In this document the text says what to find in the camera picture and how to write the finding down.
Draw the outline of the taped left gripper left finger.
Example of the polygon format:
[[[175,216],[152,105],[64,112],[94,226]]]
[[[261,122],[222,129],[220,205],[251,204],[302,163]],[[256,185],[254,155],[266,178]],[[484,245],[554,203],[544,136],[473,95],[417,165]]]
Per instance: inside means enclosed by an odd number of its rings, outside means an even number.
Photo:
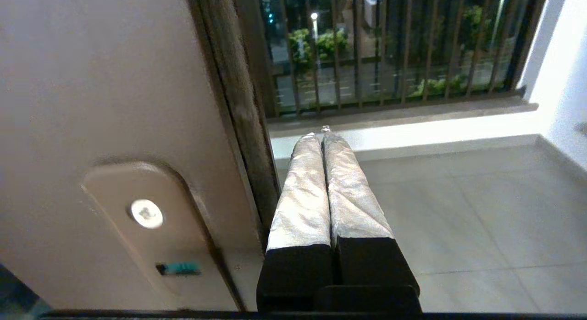
[[[256,287],[259,311],[312,311],[315,295],[333,283],[331,214],[321,142],[302,136],[291,161]]]

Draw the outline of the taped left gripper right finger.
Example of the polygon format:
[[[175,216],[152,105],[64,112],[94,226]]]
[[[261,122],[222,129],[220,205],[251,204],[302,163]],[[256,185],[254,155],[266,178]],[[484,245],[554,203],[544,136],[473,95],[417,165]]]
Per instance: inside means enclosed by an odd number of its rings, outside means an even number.
[[[335,278],[321,312],[420,312],[420,288],[348,142],[323,135]]]

